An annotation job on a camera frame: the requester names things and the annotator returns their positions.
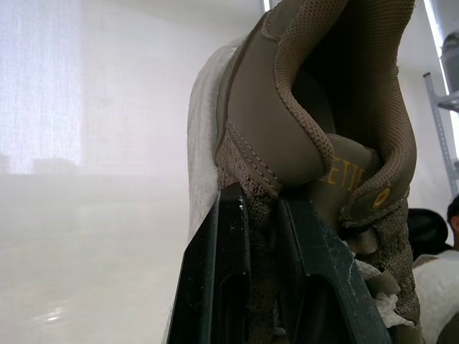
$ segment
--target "olive green sneaker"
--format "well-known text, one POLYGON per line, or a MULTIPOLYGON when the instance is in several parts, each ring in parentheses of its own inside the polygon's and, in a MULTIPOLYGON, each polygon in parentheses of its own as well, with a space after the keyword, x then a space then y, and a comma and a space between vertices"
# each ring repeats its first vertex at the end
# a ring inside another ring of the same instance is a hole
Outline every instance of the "olive green sneaker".
POLYGON ((247 197, 249 343, 285 340, 265 237, 279 193, 299 185, 356 254, 393 340, 422 342, 406 225, 416 146, 396 66, 413 3, 284 0, 226 66, 214 159, 219 187, 247 197))

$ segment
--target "person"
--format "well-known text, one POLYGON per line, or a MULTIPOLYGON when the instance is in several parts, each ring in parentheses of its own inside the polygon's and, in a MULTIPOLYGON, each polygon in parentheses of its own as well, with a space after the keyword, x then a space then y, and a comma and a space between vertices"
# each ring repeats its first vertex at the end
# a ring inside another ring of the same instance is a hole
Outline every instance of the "person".
POLYGON ((453 230, 454 245, 452 249, 443 252, 441 256, 459 261, 459 196, 456 196, 449 205, 447 218, 453 230))
POLYGON ((423 254, 413 274, 426 344, 459 343, 459 196, 448 207, 454 245, 436 255, 423 254))

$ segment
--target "metal shelf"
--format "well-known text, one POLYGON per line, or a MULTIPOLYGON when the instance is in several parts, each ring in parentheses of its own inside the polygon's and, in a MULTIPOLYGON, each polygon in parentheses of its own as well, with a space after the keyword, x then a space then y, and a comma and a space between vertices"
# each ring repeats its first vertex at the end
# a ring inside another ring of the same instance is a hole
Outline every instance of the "metal shelf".
POLYGON ((424 81, 430 99, 430 106, 432 107, 433 120, 435 122, 435 127, 437 128, 438 139, 440 140, 440 147, 446 167, 446 174, 448 175, 451 193, 453 194, 453 197, 456 197, 459 194, 458 185, 456 183, 456 181, 459 180, 459 173, 455 169, 455 161, 451 159, 448 144, 446 143, 445 130, 440 117, 440 108, 459 113, 459 91, 451 93, 445 97, 439 97, 433 88, 432 76, 430 73, 424 75, 424 81))

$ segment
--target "yellow lettering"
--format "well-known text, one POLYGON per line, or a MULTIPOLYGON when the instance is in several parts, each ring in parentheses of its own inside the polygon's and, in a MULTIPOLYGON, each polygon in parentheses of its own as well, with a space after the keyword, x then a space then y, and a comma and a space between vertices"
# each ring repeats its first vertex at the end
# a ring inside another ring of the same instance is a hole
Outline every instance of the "yellow lettering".
POLYGON ((344 185, 346 184, 346 177, 347 177, 347 167, 351 165, 350 162, 343 160, 344 164, 344 177, 343 177, 343 183, 341 184, 341 187, 343 188, 344 185))
POLYGON ((361 182, 361 176, 362 176, 363 174, 365 174, 365 171, 362 170, 362 169, 360 169, 359 177, 357 178, 357 186, 356 186, 356 188, 358 188, 358 187, 362 184, 362 182, 361 182))
POLYGON ((349 186, 347 191, 352 191, 352 186, 354 186, 354 180, 356 178, 357 171, 359 170, 358 166, 353 165, 352 167, 354 167, 354 172, 352 173, 351 185, 349 186))
POLYGON ((339 169, 332 167, 330 170, 330 173, 328 174, 328 183, 329 184, 336 184, 336 182, 333 180, 333 172, 338 172, 339 169))

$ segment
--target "shoe upper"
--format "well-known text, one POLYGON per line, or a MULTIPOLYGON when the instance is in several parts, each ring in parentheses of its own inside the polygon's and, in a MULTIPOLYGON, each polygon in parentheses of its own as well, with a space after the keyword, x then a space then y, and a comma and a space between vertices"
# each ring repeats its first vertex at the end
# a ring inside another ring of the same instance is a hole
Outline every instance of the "shoe upper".
MULTIPOLYGON (((257 219, 260 232, 269 198, 307 184, 316 211, 356 258, 382 272, 382 285, 398 284, 395 312, 417 325, 406 226, 416 146, 397 80, 397 50, 413 6, 414 0, 283 0, 225 70, 214 156, 220 187, 242 184, 249 220, 257 219)), ((269 260, 263 247, 255 245, 254 262, 269 260)), ((272 283, 268 265, 260 265, 259 287, 272 283)), ((275 301, 255 304, 264 319, 275 301)))

